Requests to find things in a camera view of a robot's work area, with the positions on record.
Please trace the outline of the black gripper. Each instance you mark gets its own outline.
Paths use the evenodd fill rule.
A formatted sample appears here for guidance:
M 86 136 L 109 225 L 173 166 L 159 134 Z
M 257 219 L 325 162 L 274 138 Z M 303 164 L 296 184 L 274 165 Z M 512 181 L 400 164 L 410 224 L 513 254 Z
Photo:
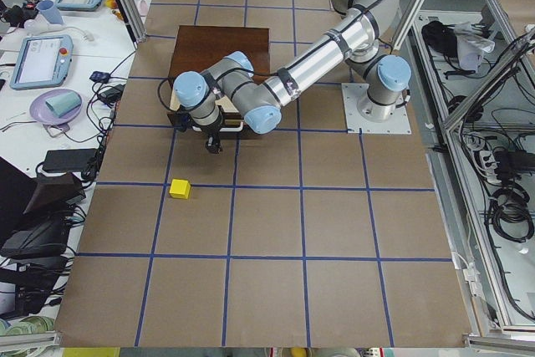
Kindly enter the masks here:
M 221 128 L 222 128 L 221 122 L 214 122 L 202 128 L 202 131 L 208 135 L 205 148 L 209 153 L 214 152 L 212 145 L 214 145 L 214 149 L 216 153 L 222 152 L 222 145 L 221 145 L 221 140 L 220 140 L 220 135 L 219 135 Z

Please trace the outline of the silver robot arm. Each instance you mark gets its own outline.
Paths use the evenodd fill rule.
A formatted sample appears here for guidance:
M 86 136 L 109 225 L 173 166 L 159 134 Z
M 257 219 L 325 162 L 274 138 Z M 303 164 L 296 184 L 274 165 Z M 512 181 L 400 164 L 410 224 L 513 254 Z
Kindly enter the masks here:
M 411 69 L 406 60 L 385 54 L 380 36 L 394 20 L 399 0 L 330 0 L 342 20 L 324 32 L 303 54 L 267 74 L 256 84 L 250 60 L 239 51 L 228 54 L 208 69 L 179 74 L 172 89 L 179 102 L 175 110 L 181 131 L 195 126 L 208 136 L 206 148 L 221 152 L 219 133 L 224 126 L 220 98 L 228 98 L 245 124 L 259 135 L 274 130 L 283 106 L 296 100 L 326 73 L 346 63 L 368 84 L 358 101 L 367 120 L 382 122 L 398 107 L 407 89 Z

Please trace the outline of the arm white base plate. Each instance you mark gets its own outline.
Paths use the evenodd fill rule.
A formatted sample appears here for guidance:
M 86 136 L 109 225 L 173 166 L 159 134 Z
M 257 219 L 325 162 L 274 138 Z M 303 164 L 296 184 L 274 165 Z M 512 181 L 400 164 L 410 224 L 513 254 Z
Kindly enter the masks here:
M 410 135 L 406 107 L 397 108 L 402 96 L 390 106 L 373 103 L 368 97 L 368 84 L 342 83 L 344 114 L 349 133 L 375 135 Z

